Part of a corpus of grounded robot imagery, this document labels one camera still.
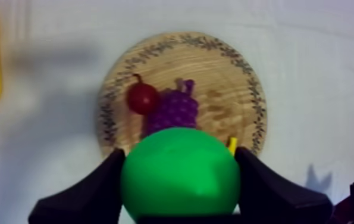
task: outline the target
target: wooden plate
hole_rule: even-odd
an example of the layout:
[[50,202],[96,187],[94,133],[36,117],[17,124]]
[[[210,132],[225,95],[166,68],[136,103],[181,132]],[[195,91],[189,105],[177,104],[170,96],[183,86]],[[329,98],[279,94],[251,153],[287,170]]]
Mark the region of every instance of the wooden plate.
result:
[[225,142],[238,138],[254,154],[267,129],[266,103],[259,80],[243,57],[223,41],[197,32],[165,33],[128,50],[105,78],[99,94],[97,132],[104,156],[115,147],[129,153],[140,141],[142,116],[126,104],[133,73],[157,90],[176,88],[176,79],[196,82],[198,129]]

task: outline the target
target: green balloon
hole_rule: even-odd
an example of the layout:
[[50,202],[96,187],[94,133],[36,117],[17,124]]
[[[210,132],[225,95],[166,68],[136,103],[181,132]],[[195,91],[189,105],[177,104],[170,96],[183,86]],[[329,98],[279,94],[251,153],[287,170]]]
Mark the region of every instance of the green balloon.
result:
[[121,171],[121,198],[131,217],[231,214],[239,167],[205,132],[175,127],[138,143]]

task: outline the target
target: white surface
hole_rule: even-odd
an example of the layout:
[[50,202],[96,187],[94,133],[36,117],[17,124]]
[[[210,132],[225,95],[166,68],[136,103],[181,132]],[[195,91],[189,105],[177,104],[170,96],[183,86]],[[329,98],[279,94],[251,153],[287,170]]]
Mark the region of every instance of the white surface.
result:
[[[141,39],[181,30],[221,38],[257,72],[268,104],[263,162],[334,203],[349,193],[354,0],[0,0],[0,26],[0,224],[26,223],[38,198],[100,163],[93,115],[107,71]],[[68,40],[96,46],[96,58],[26,71],[7,63],[15,49]],[[121,222],[132,221],[123,212]]]

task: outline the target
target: purple grapes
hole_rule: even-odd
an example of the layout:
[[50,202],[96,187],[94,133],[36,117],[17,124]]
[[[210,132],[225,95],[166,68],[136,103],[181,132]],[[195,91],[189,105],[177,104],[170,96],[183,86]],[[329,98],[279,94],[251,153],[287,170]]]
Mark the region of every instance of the purple grapes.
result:
[[173,90],[166,93],[160,106],[147,117],[146,135],[151,135],[170,127],[196,128],[199,104],[191,95],[195,82],[185,80],[186,90]]

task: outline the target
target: red cherry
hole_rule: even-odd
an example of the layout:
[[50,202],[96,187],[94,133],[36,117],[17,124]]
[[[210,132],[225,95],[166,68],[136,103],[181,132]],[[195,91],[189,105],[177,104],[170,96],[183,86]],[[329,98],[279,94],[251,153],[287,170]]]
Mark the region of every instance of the red cherry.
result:
[[138,114],[147,115],[156,109],[160,95],[153,86],[143,83],[139,74],[134,76],[138,78],[138,82],[128,90],[128,107]]

